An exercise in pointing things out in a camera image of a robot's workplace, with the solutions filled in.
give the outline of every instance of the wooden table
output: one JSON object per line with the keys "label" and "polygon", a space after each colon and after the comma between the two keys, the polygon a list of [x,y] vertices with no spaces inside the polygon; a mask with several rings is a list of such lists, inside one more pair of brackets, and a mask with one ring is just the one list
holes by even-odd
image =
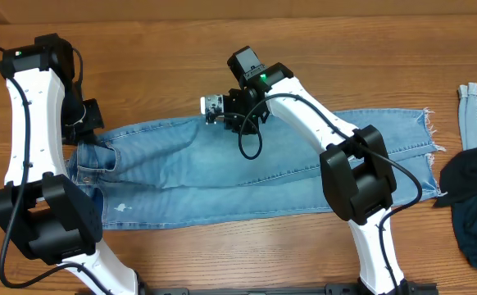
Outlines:
{"label": "wooden table", "polygon": [[[236,81],[225,62],[250,45],[267,65],[283,62],[330,110],[428,107],[438,152],[434,173],[461,150],[457,87],[477,82],[477,16],[161,21],[0,25],[0,45],[24,46],[58,32],[84,56],[84,90],[107,129],[196,115],[198,98]],[[0,188],[7,170],[11,108],[0,77]],[[408,279],[441,294],[477,294],[477,270],[459,252],[449,209],[421,203],[393,217],[397,257]],[[117,256],[152,287],[246,288],[352,282],[352,235],[334,214],[288,216],[173,230],[107,231]],[[0,245],[3,232],[0,230]],[[24,281],[48,267],[15,247],[7,275]],[[61,272],[27,290],[70,294],[83,284]]]}

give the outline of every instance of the wooden surface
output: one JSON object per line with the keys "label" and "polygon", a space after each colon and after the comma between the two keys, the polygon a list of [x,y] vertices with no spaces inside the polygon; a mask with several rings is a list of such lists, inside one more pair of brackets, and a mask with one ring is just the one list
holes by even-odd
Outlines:
{"label": "wooden surface", "polygon": [[[434,111],[435,140],[447,149],[435,155],[436,175],[461,150],[457,87],[477,82],[477,16],[0,25],[0,45],[30,44],[34,36],[51,32],[82,52],[85,94],[98,99],[107,129],[196,115],[201,95],[236,87],[225,62],[250,45],[267,65],[281,61],[293,70],[330,110]],[[0,188],[10,154],[10,124],[0,77]],[[457,248],[450,211],[431,205],[424,202],[393,217],[402,269],[408,279],[437,282],[441,294],[477,294],[477,270]],[[108,231],[104,237],[153,287],[320,286],[355,281],[359,271],[348,225],[334,214]],[[46,269],[11,247],[10,279],[24,281]],[[68,294],[82,287],[59,273],[30,290],[0,284],[0,294]]]}
{"label": "wooden surface", "polygon": [[477,0],[0,0],[0,24],[477,14]]}

